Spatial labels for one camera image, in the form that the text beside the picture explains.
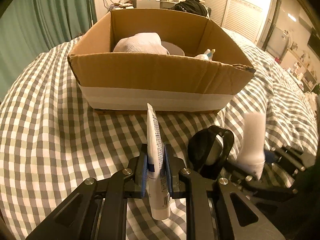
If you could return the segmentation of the black clothes pile on chair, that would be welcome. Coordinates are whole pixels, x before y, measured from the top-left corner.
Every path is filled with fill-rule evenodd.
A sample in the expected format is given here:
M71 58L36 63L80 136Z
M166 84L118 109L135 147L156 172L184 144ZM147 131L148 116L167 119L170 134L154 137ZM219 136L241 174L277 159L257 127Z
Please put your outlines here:
M209 17L209 12L207 7L200 3L200 0L185 0L184 2L179 2L175 4L171 10L188 12L191 14Z

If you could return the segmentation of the silver mini fridge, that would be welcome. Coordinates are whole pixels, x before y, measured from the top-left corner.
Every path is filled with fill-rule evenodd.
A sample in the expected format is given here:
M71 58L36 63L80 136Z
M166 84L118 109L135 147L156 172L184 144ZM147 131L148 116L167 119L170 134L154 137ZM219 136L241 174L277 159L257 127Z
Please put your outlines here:
M136 0L135 7L138 9L159 9L160 0Z

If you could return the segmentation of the grey checkered bed duvet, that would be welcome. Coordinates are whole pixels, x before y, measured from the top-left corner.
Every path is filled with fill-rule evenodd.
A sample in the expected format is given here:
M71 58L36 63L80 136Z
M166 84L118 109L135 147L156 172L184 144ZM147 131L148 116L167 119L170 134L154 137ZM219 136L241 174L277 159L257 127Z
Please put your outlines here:
M266 114L265 147L316 154L316 120L303 92L267 53L228 31L256 69L217 114L158 116L161 137L187 158L189 139L211 125L234 133L230 157L243 141L243 116ZM110 177L146 142L146 115L100 115L82 96L67 55L77 40L40 54L1 104L1 212L16 239L25 239L86 178Z

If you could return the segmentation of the white toilet paper roll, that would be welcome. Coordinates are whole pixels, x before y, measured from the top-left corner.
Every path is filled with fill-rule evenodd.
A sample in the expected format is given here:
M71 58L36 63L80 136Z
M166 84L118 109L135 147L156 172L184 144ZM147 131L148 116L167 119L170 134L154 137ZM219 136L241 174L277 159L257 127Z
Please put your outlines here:
M175 44L162 41L162 46L168 51L170 55L185 56L184 51Z

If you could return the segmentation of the white wardrobe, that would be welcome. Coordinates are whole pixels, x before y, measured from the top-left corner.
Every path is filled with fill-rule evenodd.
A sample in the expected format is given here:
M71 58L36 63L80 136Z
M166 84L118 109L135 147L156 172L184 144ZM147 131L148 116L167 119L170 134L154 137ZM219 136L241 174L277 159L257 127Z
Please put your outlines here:
M263 31L271 0L205 0L210 19L257 43Z

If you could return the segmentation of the white bear figurine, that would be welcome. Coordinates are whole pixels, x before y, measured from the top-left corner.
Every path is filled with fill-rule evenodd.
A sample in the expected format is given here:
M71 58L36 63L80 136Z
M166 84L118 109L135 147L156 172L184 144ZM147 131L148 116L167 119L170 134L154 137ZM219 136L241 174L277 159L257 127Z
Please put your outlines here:
M203 54L199 54L195 56L196 59L201 59L201 60L207 60L207 61L212 61L213 55L215 53L215 49L207 49Z

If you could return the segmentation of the brown cardboard box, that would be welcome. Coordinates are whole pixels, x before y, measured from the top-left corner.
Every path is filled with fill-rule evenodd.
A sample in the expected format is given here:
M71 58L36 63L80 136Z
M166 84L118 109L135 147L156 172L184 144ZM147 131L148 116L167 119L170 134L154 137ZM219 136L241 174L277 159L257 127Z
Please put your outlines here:
M122 39L157 33L185 56L113 52ZM212 61L196 59L215 49ZM212 20L168 9L113 10L68 54L88 104L97 111L219 111L253 78L255 68Z

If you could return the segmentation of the white shelf with items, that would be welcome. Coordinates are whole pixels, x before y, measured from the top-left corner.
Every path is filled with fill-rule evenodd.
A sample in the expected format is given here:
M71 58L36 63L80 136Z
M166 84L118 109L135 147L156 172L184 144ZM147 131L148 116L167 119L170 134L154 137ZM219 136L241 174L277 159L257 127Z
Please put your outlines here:
M296 50L287 49L280 64L296 80L303 92L311 92L319 83L315 65L308 53L299 55Z

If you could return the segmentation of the white tube bottle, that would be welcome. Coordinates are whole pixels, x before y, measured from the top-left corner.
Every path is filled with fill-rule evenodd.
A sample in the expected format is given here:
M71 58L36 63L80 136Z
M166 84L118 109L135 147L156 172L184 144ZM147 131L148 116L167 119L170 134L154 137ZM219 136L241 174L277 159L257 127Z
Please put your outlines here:
M165 174L164 146L159 123L151 104L147 104L148 195L152 218L170 217L170 195Z

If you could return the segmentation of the green curtain left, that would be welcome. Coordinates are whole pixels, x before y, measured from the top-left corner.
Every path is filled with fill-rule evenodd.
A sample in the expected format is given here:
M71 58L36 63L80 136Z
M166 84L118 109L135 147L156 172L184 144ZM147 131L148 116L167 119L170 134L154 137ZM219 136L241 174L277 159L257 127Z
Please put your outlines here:
M12 0L1 13L1 98L35 58L84 34L94 0Z

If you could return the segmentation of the red fire extinguisher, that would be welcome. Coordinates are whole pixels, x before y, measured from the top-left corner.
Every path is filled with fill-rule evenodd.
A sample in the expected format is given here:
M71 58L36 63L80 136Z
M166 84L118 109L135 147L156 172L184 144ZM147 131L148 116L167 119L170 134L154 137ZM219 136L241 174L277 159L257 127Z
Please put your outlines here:
M276 63L278 63L278 64L280 64L280 63L281 63L280 59L278 59L277 57L276 57L274 60L275 60L275 61L276 61Z

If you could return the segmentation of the white sock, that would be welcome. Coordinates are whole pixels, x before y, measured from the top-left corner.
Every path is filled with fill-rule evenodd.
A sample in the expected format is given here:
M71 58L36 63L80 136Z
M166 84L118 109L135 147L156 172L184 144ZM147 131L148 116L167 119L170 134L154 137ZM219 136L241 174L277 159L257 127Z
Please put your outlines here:
M265 164L266 116L264 113L252 112L244 116L243 142L236 159L238 165L259 180Z
M169 55L168 50L162 46L157 33L138 33L134 36L122 38L115 46L113 52L117 53L147 53Z

